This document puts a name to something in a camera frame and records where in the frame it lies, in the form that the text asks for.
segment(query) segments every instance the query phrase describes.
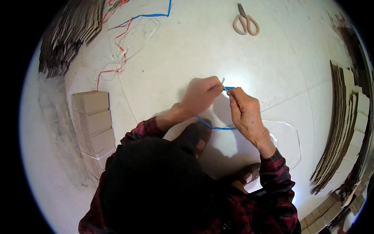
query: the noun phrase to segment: sleeve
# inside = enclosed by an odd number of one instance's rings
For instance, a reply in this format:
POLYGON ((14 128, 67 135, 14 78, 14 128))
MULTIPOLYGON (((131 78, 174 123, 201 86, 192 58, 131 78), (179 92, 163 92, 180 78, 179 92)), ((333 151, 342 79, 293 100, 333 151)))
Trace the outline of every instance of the sleeve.
POLYGON ((146 137, 160 137, 163 138, 166 132, 161 131, 157 127, 156 117, 144 120, 138 124, 131 132, 126 133, 122 138, 121 144, 124 145, 127 141, 144 139, 146 137))
POLYGON ((268 224, 277 223, 270 225, 269 233, 292 233, 297 223, 297 210, 292 204, 295 182, 278 150, 271 158, 261 158, 260 182, 266 191, 263 208, 269 214, 268 224))

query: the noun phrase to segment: right hand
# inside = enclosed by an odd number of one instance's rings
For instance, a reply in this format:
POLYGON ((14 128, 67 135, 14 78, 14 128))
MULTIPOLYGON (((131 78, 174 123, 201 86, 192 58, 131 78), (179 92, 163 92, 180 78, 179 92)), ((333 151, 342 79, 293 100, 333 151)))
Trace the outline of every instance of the right hand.
POLYGON ((263 143, 268 144, 270 134, 262 124, 260 102, 247 95, 242 88, 230 89, 231 118, 239 132, 255 147, 263 143))

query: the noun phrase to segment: white plastic strap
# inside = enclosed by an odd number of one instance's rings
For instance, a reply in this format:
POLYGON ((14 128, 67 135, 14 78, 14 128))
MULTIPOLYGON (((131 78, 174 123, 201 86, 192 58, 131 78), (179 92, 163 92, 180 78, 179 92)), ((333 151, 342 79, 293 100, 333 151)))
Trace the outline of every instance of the white plastic strap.
POLYGON ((92 157, 91 155, 88 155, 88 154, 82 152, 82 154, 87 155, 88 157, 91 157, 91 158, 96 159, 96 160, 100 160, 100 159, 102 159, 103 157, 107 156, 108 153, 104 154, 104 155, 103 155, 102 157, 100 157, 100 158, 95 158, 95 157, 92 157))

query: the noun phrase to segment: scissor blade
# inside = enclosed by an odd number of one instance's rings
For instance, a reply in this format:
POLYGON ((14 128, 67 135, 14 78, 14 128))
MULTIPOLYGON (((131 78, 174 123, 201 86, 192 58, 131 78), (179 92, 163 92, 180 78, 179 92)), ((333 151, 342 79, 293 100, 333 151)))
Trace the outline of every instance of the scissor blade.
POLYGON ((243 9, 243 7, 242 7, 242 5, 240 3, 237 3, 237 8, 239 9, 240 15, 243 16, 243 17, 245 17, 246 14, 245 14, 244 9, 243 9))

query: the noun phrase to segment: cardboard box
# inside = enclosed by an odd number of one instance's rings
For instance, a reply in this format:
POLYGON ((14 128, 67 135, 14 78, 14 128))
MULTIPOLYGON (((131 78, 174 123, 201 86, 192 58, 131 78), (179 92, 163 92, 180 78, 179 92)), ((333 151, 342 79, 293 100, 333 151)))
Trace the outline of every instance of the cardboard box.
POLYGON ((104 171, 105 170, 105 164, 107 162, 107 159, 116 152, 116 149, 109 150, 106 152, 102 157, 100 158, 93 158, 85 153, 82 152, 83 158, 87 161, 89 161, 90 164, 96 164, 99 166, 99 168, 104 171))
POLYGON ((73 111, 73 121, 76 129, 92 136, 105 132, 112 127, 110 110, 91 115, 73 111))
POLYGON ((71 96, 72 119, 87 171, 98 183, 107 158, 115 151, 115 137, 107 92, 82 92, 71 96))
POLYGON ((76 131, 80 151, 95 158, 100 158, 103 150, 110 150, 115 147, 113 129, 109 129, 95 136, 76 131))
POLYGON ((92 114, 109 110, 108 92, 80 92, 71 96, 73 111, 92 114))

